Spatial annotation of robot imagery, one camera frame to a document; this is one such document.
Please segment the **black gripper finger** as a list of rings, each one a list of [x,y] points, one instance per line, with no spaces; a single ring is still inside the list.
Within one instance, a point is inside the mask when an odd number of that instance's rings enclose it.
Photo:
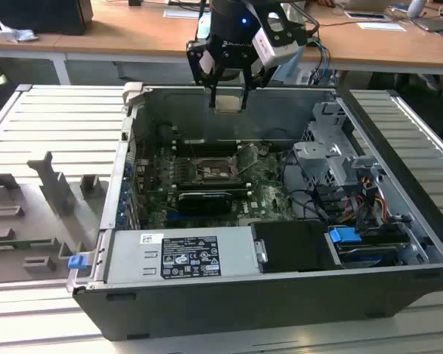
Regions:
[[[249,93],[259,87],[261,70],[261,60],[255,59],[247,68],[243,70],[243,90],[241,95],[241,110],[247,107]]]
[[[219,84],[219,81],[221,80],[223,74],[224,74],[224,67],[216,66],[204,78],[204,86],[210,89],[210,100],[209,100],[210,108],[216,107],[217,85]]]

